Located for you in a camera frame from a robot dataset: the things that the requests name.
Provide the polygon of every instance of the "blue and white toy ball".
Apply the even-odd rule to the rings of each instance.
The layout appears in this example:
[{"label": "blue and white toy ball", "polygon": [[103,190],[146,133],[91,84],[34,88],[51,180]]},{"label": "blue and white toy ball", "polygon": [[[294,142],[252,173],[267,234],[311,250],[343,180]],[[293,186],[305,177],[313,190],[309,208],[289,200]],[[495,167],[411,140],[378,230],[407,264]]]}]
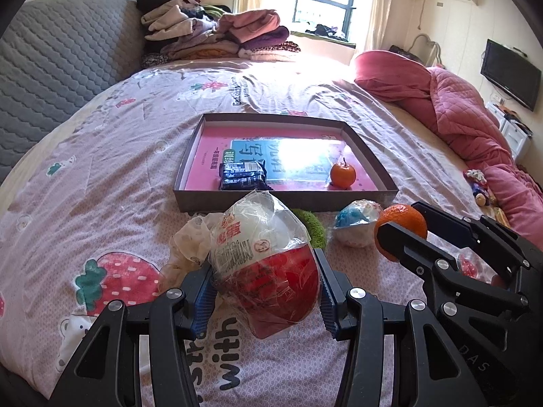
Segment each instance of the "blue and white toy ball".
[{"label": "blue and white toy ball", "polygon": [[371,200],[356,200],[336,216],[333,235],[343,245],[364,248],[374,241],[374,228],[383,208]]}]

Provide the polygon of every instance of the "quilted fabric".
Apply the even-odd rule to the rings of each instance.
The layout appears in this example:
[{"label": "quilted fabric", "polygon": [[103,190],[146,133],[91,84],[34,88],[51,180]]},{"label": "quilted fabric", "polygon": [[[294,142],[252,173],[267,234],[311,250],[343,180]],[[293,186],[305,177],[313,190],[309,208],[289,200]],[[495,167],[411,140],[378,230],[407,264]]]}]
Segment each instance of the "quilted fabric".
[{"label": "quilted fabric", "polygon": [[35,0],[0,39],[0,182],[47,133],[139,71],[135,0]]},{"label": "quilted fabric", "polygon": [[477,89],[448,70],[385,51],[355,58],[356,83],[397,102],[433,131],[473,169],[481,170],[512,228],[543,249],[543,194],[520,171],[496,119]]}]

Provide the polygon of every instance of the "power outlet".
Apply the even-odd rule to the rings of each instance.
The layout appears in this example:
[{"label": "power outlet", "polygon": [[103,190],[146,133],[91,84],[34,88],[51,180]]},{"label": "power outlet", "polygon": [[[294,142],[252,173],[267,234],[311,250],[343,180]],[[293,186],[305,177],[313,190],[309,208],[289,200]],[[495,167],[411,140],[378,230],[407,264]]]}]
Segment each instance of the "power outlet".
[{"label": "power outlet", "polygon": [[490,100],[498,105],[503,105],[505,103],[505,100],[497,92],[494,92],[490,95]]}]

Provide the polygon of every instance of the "pink folded blanket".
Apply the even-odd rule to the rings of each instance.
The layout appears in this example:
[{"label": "pink folded blanket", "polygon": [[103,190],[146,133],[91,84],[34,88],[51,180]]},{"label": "pink folded blanket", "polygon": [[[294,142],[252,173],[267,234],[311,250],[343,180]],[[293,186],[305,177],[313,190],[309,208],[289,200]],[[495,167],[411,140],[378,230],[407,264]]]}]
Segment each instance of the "pink folded blanket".
[{"label": "pink folded blanket", "polygon": [[355,58],[355,83],[376,98],[395,102],[433,131],[468,167],[481,170],[512,228],[543,249],[543,194],[519,170],[498,121],[477,89],[444,69],[426,69],[386,51]]},{"label": "pink folded blanket", "polygon": [[245,43],[279,27],[281,19],[276,11],[258,9],[237,14],[224,14],[219,20],[217,32],[230,31],[240,43]]}]

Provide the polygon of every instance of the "green fuzzy object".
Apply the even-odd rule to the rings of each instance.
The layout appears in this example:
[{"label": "green fuzzy object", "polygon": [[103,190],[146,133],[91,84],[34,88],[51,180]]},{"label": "green fuzzy object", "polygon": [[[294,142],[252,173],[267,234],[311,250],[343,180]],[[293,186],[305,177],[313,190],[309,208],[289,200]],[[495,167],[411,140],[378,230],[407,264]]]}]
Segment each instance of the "green fuzzy object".
[{"label": "green fuzzy object", "polygon": [[316,249],[326,248],[326,231],[319,219],[309,211],[303,209],[291,209],[292,213],[300,219],[300,222],[307,228],[311,237],[311,246]]}]

